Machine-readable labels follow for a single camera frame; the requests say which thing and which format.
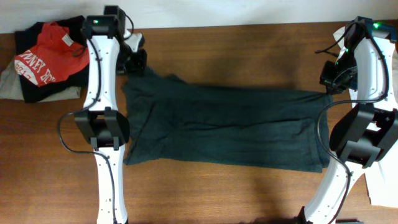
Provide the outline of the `dark green t-shirt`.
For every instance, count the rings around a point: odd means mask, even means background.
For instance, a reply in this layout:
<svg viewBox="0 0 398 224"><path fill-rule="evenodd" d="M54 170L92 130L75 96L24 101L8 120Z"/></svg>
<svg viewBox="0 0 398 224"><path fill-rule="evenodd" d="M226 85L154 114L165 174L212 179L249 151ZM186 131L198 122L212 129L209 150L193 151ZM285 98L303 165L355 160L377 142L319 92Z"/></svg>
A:
<svg viewBox="0 0 398 224"><path fill-rule="evenodd" d="M131 147L124 162L157 159L320 172L328 166L330 95L231 88L161 77L150 68L123 87Z"/></svg>

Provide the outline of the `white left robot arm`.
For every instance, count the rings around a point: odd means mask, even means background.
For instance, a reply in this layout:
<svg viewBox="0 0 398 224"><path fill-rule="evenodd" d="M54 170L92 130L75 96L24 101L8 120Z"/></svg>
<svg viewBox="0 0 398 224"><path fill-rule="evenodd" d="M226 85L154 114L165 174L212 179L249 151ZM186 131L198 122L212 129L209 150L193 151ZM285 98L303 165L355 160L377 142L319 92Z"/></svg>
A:
<svg viewBox="0 0 398 224"><path fill-rule="evenodd" d="M91 146L98 171L97 223L127 223L123 192L123 155L129 121L118 110L116 76L146 67L144 37L126 28L128 16L118 12L89 16L83 24L90 60L88 93L75 123Z"/></svg>

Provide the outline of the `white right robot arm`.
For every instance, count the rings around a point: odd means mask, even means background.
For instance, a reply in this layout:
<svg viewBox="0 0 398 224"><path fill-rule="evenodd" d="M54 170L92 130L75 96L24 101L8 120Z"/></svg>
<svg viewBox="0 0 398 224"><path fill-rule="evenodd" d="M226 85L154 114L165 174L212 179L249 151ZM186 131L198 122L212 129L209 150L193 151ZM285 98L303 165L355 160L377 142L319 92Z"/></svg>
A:
<svg viewBox="0 0 398 224"><path fill-rule="evenodd" d="M397 43L394 26L358 16L347 24L335 62L327 61L320 84L328 94L351 89L352 109L334 126L326 174L311 201L294 223L336 223L356 181L381 161L397 142L397 103L393 90L392 56Z"/></svg>

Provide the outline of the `red printed t-shirt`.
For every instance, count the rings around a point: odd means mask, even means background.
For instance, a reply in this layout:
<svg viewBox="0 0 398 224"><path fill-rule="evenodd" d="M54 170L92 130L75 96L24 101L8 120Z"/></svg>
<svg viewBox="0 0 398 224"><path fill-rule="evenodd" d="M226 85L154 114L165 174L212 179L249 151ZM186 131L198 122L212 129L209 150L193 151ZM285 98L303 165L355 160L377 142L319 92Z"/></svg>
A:
<svg viewBox="0 0 398 224"><path fill-rule="evenodd" d="M37 43L14 58L16 73L37 87L87 78L90 56L73 40L70 29L57 22L45 23Z"/></svg>

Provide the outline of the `black folded garment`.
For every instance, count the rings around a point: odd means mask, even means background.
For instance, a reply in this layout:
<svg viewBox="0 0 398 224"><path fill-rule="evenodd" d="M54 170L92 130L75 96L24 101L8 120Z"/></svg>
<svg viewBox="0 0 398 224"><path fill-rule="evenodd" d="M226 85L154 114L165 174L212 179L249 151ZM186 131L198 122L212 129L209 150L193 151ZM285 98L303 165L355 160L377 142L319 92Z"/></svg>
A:
<svg viewBox="0 0 398 224"><path fill-rule="evenodd" d="M85 46L85 39L83 38L80 29L85 20L83 16L76 16L69 19L57 21L57 24L69 28L69 36L74 42ZM36 22L33 26L26 30L15 31L14 38L16 44L16 54L22 54L26 50L32 48L37 42L39 34L42 31L44 22ZM57 93L63 93L67 90L72 90L73 87L84 87L88 84L89 66L86 66L76 74L70 75L65 81L58 83L51 83L39 87L28 81L26 77L20 76L20 83L22 88L22 95L26 103L36 103L46 100L50 96L55 96Z"/></svg>

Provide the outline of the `white crumpled garment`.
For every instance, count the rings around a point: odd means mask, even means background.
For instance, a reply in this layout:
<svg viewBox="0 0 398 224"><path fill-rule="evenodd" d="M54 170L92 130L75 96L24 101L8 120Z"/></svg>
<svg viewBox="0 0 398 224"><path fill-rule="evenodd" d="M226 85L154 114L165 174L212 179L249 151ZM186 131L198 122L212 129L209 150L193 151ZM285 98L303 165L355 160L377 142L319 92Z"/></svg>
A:
<svg viewBox="0 0 398 224"><path fill-rule="evenodd" d="M359 83L357 90L350 90L351 100L376 99L383 93L387 93L387 98L375 103L375 108L392 111L397 108L396 98L392 81L387 83L389 89L385 90L386 81L382 70L382 62L376 47L370 39L363 39L355 50L353 50L356 60L359 62ZM389 152L380 161L373 162L370 167L363 167L361 164L346 161L345 166L352 173L348 175L349 180L338 177L345 167L337 162L332 162L326 172L325 179L322 181L320 189L326 189L323 199L331 199L333 195L339 196L341 202L345 190L337 192L338 187L351 189L355 182L364 175L369 193L371 205L384 207L397 207L397 141L390 148Z"/></svg>

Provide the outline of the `grey folded garment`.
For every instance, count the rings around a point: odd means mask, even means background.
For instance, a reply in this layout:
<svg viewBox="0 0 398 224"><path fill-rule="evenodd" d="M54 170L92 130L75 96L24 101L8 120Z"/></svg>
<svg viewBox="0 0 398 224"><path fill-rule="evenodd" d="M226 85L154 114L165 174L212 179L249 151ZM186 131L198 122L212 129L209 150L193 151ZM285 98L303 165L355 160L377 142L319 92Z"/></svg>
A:
<svg viewBox="0 0 398 224"><path fill-rule="evenodd" d="M40 103L78 99L80 98L80 93L80 87L72 86L59 93L54 93L43 100L40 100ZM6 69L1 73L1 99L24 101L19 75L15 71L13 62L10 62Z"/></svg>

